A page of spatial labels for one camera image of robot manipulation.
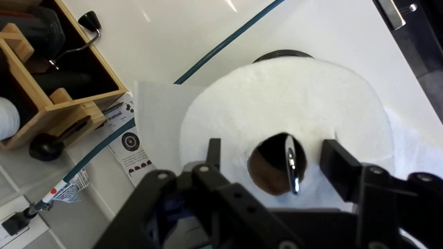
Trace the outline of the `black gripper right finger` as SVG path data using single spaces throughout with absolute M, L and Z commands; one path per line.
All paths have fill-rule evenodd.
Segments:
M 360 162 L 337 140 L 321 142 L 320 169 L 345 202 L 357 205 L 359 249 L 402 249 L 402 230 L 428 249 L 443 249 L 442 177 L 413 172 L 398 178 Z

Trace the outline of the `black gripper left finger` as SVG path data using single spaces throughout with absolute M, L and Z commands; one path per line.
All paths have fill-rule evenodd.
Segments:
M 220 158 L 222 141 L 212 138 L 206 160 L 191 170 L 146 174 L 94 249 L 164 249 L 187 216 L 197 217 L 213 249 L 303 249 L 299 235 L 222 174 Z

